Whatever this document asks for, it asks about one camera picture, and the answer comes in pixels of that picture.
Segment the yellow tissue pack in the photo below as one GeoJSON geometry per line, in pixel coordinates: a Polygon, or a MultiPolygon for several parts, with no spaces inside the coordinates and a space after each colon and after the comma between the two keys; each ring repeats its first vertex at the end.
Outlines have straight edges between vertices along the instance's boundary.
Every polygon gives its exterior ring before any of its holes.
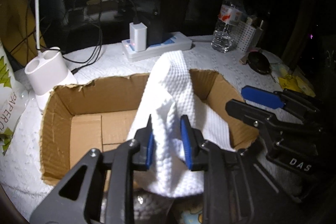
{"type": "Polygon", "coordinates": [[[278,81],[283,90],[289,89],[310,97],[316,96],[312,84],[298,71],[286,72],[283,76],[278,77],[278,81]]]}

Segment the black round object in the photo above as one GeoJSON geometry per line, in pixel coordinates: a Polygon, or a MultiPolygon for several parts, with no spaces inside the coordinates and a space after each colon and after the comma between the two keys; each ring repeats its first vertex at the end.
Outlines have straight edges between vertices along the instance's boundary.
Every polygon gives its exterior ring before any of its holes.
{"type": "Polygon", "coordinates": [[[261,52],[250,52],[247,63],[253,71],[261,75],[271,74],[270,62],[261,52]]]}

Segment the white perforated organizer basket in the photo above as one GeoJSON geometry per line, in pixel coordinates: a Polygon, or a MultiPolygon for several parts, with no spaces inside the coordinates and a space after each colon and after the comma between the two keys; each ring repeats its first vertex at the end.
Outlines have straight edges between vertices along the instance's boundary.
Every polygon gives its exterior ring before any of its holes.
{"type": "Polygon", "coordinates": [[[264,20],[256,16],[248,16],[245,21],[238,25],[237,49],[242,53],[247,53],[256,48],[256,45],[263,32],[264,20]]]}

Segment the brown cardboard box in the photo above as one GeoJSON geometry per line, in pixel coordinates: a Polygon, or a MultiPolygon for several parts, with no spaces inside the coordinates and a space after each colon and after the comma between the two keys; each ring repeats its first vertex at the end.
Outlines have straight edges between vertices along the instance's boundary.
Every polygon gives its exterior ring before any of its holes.
{"type": "MultiPolygon", "coordinates": [[[[216,71],[190,70],[195,95],[221,116],[231,146],[247,148],[258,130],[230,117],[226,103],[242,100],[216,71]]],[[[108,151],[126,140],[149,75],[95,79],[86,85],[57,86],[45,108],[40,137],[42,180],[58,181],[91,149],[108,151]]]]}

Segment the clear plastic water bottle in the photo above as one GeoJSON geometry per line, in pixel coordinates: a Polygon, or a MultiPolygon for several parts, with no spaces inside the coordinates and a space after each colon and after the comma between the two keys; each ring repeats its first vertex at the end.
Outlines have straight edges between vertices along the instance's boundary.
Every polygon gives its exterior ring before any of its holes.
{"type": "Polygon", "coordinates": [[[224,0],[212,38],[212,48],[218,52],[228,52],[234,45],[232,31],[246,15],[242,0],[224,0]]]}

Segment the white power strip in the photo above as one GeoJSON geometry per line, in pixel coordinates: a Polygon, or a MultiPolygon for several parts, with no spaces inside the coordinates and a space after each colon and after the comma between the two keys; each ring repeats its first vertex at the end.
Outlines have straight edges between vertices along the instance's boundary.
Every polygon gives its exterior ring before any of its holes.
{"type": "Polygon", "coordinates": [[[157,57],[165,52],[190,50],[192,46],[192,40],[181,32],[173,32],[169,34],[169,38],[165,42],[151,45],[142,52],[136,52],[129,39],[123,40],[121,44],[126,58],[130,62],[135,62],[157,57]]]}

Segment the paper cup sleeve pack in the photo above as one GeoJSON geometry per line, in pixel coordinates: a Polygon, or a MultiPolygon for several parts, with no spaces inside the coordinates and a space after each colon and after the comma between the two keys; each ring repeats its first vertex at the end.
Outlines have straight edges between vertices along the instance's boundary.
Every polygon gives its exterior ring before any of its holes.
{"type": "Polygon", "coordinates": [[[11,64],[1,43],[1,153],[6,154],[18,121],[27,106],[28,92],[15,79],[11,64]]]}

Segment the white desk lamp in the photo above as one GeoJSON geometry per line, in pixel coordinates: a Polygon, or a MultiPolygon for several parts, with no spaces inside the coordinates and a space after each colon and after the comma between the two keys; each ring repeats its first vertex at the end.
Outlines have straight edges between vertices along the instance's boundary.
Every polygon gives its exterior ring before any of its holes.
{"type": "Polygon", "coordinates": [[[60,48],[43,50],[40,39],[39,0],[35,2],[35,36],[37,57],[25,67],[25,74],[35,93],[40,111],[43,111],[54,87],[77,84],[73,73],[66,66],[60,48]]]}

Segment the black power adapter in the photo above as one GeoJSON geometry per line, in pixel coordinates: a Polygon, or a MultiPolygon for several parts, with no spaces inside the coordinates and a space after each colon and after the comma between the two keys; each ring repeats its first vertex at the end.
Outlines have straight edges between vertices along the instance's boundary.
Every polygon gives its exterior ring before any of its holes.
{"type": "Polygon", "coordinates": [[[161,44],[171,38],[171,34],[165,31],[163,20],[158,9],[151,12],[138,12],[141,23],[147,26],[146,46],[161,44]]]}

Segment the white USB charger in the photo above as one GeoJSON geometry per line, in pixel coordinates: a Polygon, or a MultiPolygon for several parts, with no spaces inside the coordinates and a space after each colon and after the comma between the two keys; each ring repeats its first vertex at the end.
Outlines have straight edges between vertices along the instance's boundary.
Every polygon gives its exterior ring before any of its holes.
{"type": "Polygon", "coordinates": [[[147,26],[143,23],[129,24],[130,45],[135,52],[146,50],[147,45],[147,26]]]}

